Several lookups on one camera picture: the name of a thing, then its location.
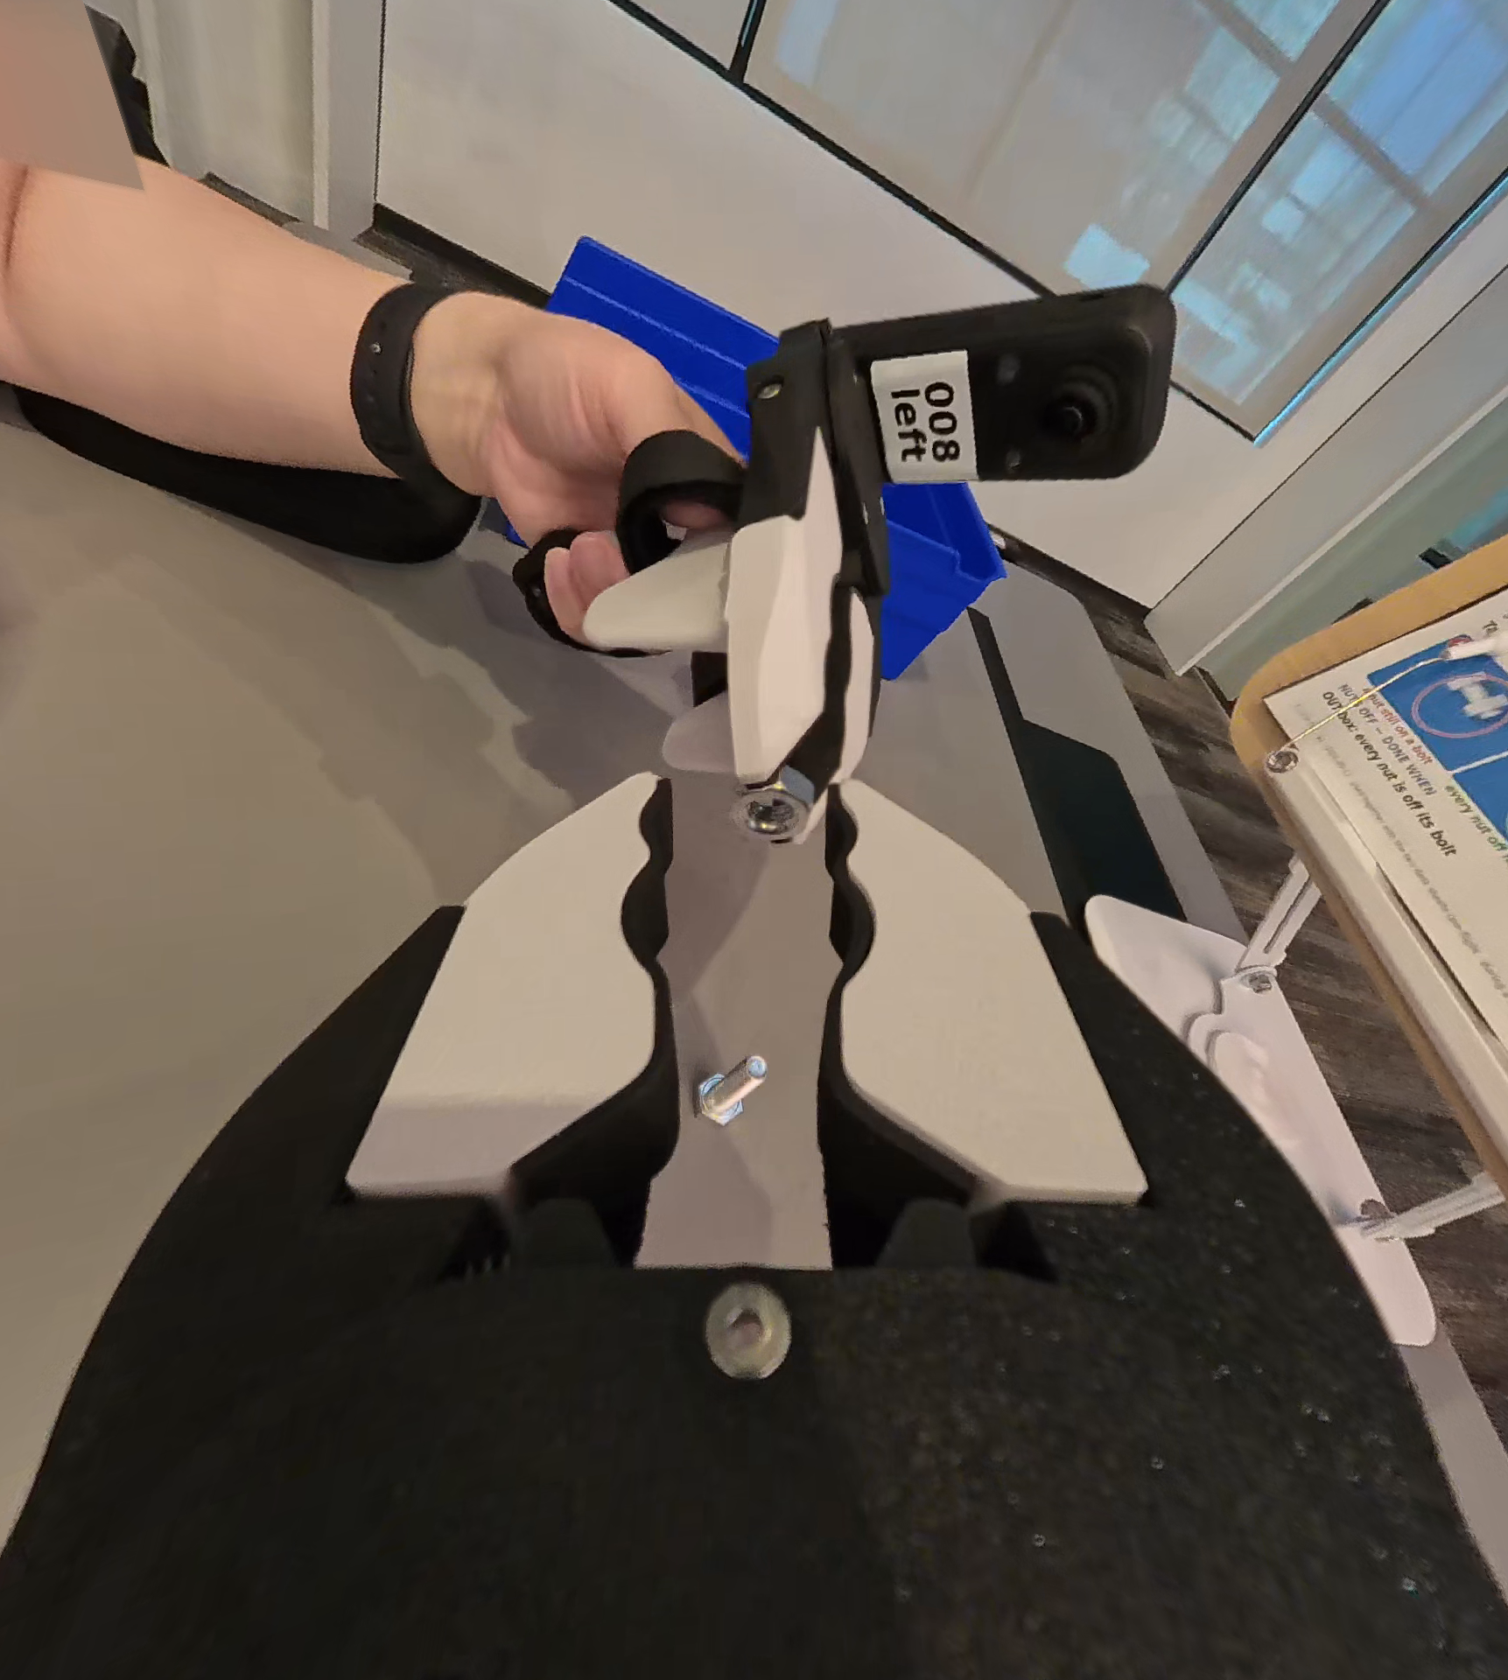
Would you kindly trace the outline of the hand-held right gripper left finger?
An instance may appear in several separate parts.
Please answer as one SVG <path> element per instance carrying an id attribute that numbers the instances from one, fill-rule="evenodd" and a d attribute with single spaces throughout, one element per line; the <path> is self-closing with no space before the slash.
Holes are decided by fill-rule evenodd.
<path id="1" fill-rule="evenodd" d="M 577 1202 L 638 1258 L 680 1134 L 672 861 L 673 787 L 640 771 L 467 897 L 346 1169 L 355 1197 L 478 1198 L 512 1233 Z"/>

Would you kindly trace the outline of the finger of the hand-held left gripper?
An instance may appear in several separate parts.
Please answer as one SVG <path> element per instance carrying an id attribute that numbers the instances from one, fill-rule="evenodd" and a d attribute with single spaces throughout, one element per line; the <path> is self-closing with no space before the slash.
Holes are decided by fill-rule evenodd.
<path id="1" fill-rule="evenodd" d="M 882 682 L 878 619 L 847 582 L 831 593 L 822 679 L 824 701 L 796 742 L 796 771 L 810 787 L 850 778 L 875 724 Z"/>
<path id="2" fill-rule="evenodd" d="M 770 514 L 729 542 L 726 696 L 731 764 L 757 785 L 794 761 L 826 707 L 831 598 L 843 560 L 826 442 L 810 446 L 801 514 Z"/>

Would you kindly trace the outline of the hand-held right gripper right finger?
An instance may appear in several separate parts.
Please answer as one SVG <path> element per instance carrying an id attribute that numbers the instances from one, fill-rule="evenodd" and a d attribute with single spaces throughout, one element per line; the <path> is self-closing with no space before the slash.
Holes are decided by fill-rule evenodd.
<path id="1" fill-rule="evenodd" d="M 873 1267 L 911 1207 L 971 1256 L 1013 1207 L 1135 1207 L 1148 1183 L 1030 906 L 866 784 L 824 820 L 840 959 L 819 1058 L 833 1267 Z"/>

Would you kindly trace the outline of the blue plastic bin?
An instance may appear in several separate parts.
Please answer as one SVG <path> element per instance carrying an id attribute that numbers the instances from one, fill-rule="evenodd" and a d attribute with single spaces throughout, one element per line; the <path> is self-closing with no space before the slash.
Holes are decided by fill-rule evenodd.
<path id="1" fill-rule="evenodd" d="M 750 446 L 747 371 L 777 337 L 652 267 L 581 236 L 546 304 L 652 355 L 738 453 Z M 890 591 L 882 610 L 882 670 L 899 679 L 995 581 L 1004 563 L 974 493 L 960 484 L 889 486 Z"/>

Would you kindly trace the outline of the silver hex nut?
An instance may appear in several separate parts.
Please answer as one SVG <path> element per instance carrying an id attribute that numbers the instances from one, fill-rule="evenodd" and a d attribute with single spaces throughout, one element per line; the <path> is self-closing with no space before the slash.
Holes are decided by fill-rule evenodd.
<path id="1" fill-rule="evenodd" d="M 815 784 L 792 766 L 782 766 L 768 780 L 738 789 L 731 805 L 733 824 L 766 843 L 794 843 L 806 836 L 817 803 Z"/>

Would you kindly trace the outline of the silver hex bolt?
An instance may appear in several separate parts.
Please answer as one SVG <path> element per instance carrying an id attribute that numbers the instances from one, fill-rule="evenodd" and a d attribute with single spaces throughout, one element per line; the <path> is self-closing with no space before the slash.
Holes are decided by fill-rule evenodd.
<path id="1" fill-rule="evenodd" d="M 710 1123 L 721 1127 L 733 1123 L 766 1079 L 768 1060 L 763 1055 L 749 1055 L 729 1069 L 705 1076 L 696 1086 L 694 1109 Z"/>

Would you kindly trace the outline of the person's left forearm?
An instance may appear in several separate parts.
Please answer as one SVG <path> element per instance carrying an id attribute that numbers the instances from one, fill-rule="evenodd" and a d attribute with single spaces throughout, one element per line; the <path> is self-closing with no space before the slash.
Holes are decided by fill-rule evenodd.
<path id="1" fill-rule="evenodd" d="M 164 164 L 138 176 L 0 159 L 0 381 L 192 451 L 385 476 L 348 386 L 394 278 Z"/>

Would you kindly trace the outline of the person's left hand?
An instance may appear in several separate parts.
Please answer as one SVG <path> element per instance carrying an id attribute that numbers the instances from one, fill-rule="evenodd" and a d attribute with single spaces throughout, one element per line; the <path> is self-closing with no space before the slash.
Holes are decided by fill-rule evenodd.
<path id="1" fill-rule="evenodd" d="M 588 322 L 511 299 L 455 294 L 422 318 L 411 406 L 434 465 L 493 497 L 546 556 L 546 598 L 582 635 L 593 600 L 626 577 L 614 537 L 619 488 L 645 439 L 689 430 L 728 453 L 714 420 L 638 346 Z"/>

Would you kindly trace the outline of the wood and white document stand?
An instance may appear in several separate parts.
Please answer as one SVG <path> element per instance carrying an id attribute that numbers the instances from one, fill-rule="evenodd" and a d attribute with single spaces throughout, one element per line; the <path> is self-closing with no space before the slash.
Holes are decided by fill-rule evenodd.
<path id="1" fill-rule="evenodd" d="M 1436 1317 L 1408 1242 L 1508 1207 L 1508 1144 L 1494 1128 L 1508 1120 L 1508 1085 L 1497 1053 L 1478 1039 L 1480 1020 L 1340 815 L 1293 784 L 1296 756 L 1265 701 L 1426 624 L 1497 609 L 1508 610 L 1508 535 L 1300 640 L 1247 680 L 1233 703 L 1232 743 L 1291 847 L 1284 882 L 1247 943 L 1177 931 L 1170 917 L 1113 896 L 1099 894 L 1085 910 L 1104 964 L 1244 1104 L 1328 1218 L 1387 1331 L 1413 1347 L 1433 1338 Z M 1279 966 L 1317 906 L 1331 910 L 1478 1156 L 1466 1186 L 1401 1212 L 1384 1207 L 1282 992 Z"/>

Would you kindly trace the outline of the black wrist band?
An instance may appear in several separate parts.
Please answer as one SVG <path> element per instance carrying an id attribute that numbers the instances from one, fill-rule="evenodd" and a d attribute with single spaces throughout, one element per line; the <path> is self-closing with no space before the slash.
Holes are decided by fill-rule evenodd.
<path id="1" fill-rule="evenodd" d="M 460 495 L 432 460 L 413 409 L 415 339 L 429 311 L 460 288 L 408 281 L 367 309 L 352 353 L 348 393 L 371 456 L 427 495 Z"/>

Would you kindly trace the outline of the large glass window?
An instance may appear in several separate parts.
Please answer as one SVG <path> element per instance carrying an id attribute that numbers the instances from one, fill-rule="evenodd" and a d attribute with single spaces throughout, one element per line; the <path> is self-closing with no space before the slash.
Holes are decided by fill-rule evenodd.
<path id="1" fill-rule="evenodd" d="M 1252 441 L 1508 192 L 1508 1 L 623 10 L 1015 278 L 1165 288 Z"/>

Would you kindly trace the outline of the printed instruction poster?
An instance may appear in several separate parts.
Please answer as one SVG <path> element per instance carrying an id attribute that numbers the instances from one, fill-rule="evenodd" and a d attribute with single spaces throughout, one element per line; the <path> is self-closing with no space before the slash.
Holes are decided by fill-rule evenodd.
<path id="1" fill-rule="evenodd" d="M 1340 815 L 1508 1085 L 1508 609 L 1426 624 L 1265 703 L 1294 787 Z M 1494 1128 L 1508 1144 L 1508 1118 Z"/>

